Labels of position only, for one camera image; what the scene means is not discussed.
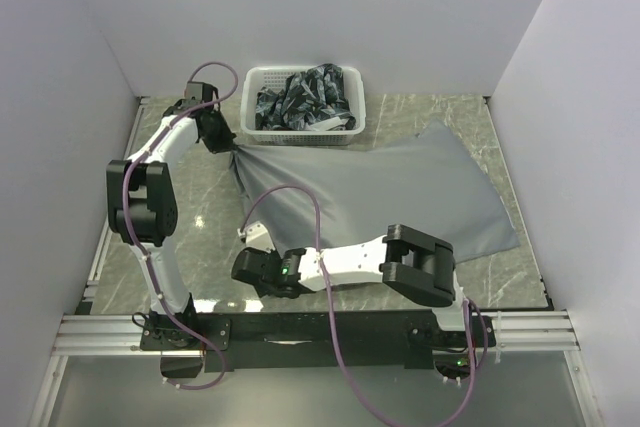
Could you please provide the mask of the grey pillowcase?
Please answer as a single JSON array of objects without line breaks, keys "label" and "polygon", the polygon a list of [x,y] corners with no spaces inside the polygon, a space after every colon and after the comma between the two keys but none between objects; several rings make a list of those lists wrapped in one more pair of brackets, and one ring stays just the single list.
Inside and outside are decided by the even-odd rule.
[{"label": "grey pillowcase", "polygon": [[449,242],[465,262],[519,244],[504,203],[440,121],[370,151],[241,145],[230,170],[245,211],[279,252],[369,241],[403,224]]}]

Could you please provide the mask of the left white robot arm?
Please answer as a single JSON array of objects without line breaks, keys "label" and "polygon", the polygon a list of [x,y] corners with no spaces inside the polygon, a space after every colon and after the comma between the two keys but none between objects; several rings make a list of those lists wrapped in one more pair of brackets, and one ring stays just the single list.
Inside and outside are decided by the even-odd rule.
[{"label": "left white robot arm", "polygon": [[106,169],[109,228],[136,256],[150,294],[143,333],[173,348],[197,343],[200,325],[177,265],[178,206],[170,169],[198,142],[212,153],[232,150],[235,134],[220,107],[216,87],[188,82],[184,97],[163,113],[143,147]]}]

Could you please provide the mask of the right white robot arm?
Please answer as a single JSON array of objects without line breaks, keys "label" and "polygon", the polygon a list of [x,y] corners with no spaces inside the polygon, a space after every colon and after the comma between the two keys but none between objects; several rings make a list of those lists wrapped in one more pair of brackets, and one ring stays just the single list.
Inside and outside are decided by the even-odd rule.
[{"label": "right white robot arm", "polygon": [[447,344],[460,346],[474,333],[473,321],[464,311],[453,246],[444,240],[396,224],[367,242],[279,254],[260,222],[240,237],[245,248],[234,261],[231,277],[253,286],[259,297],[295,299],[327,287],[384,284],[431,309]]}]

